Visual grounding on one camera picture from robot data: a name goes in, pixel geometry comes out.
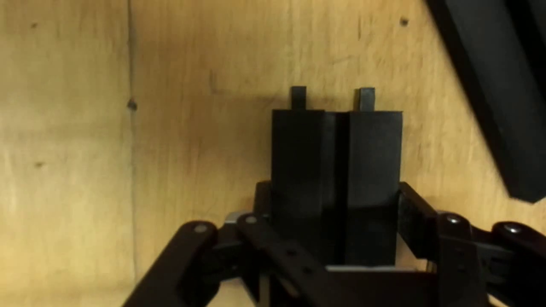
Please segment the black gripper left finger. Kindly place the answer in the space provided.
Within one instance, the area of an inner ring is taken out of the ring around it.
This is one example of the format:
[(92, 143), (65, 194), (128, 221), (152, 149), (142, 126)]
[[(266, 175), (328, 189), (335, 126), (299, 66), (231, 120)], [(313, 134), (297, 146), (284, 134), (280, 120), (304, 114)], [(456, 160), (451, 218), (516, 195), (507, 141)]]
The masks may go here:
[(270, 272), (263, 252), (278, 235), (265, 218), (243, 214), (217, 228), (181, 224), (123, 301), (123, 307), (207, 307), (227, 279), (241, 279), (256, 307), (297, 307), (297, 296)]

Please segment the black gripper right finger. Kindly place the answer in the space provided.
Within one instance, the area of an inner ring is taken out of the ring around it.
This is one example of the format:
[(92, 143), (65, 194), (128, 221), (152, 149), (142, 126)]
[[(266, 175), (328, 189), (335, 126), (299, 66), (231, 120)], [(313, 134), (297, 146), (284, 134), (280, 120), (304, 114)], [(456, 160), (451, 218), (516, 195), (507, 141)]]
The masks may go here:
[(400, 184), (398, 231), (418, 259), (435, 264), (440, 307), (546, 307), (546, 235), (519, 221), (475, 226), (454, 211), (434, 209)]

